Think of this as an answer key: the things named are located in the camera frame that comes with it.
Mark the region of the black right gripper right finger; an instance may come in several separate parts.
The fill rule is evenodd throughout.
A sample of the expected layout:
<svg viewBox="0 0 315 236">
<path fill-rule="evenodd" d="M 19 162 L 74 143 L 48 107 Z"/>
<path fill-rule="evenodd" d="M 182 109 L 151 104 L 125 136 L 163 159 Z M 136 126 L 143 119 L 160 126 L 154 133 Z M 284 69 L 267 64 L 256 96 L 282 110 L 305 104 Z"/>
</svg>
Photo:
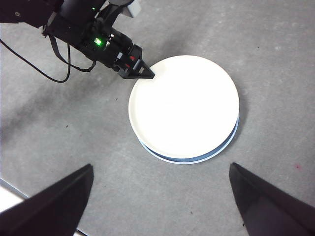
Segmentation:
<svg viewBox="0 0 315 236">
<path fill-rule="evenodd" d="M 313 236 L 315 208 L 233 162 L 229 180 L 251 236 Z"/>
</svg>

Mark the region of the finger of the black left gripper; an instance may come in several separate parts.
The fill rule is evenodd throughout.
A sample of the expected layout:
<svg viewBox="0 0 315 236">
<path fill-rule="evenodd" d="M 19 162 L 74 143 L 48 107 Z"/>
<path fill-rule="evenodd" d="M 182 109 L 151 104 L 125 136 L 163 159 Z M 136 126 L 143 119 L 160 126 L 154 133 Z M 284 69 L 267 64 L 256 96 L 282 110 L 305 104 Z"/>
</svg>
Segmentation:
<svg viewBox="0 0 315 236">
<path fill-rule="evenodd" d="M 155 73 L 142 59 L 126 63 L 122 72 L 124 79 L 153 79 L 154 76 Z"/>
</svg>

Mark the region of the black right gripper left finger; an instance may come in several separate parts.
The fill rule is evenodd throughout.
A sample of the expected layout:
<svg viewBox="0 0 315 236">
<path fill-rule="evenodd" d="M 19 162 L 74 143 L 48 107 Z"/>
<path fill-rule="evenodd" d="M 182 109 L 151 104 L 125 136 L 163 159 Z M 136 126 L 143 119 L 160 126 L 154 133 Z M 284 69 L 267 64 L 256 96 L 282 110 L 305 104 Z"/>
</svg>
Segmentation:
<svg viewBox="0 0 315 236">
<path fill-rule="evenodd" d="M 72 236 L 94 180 L 91 164 L 0 214 L 2 236 Z"/>
</svg>

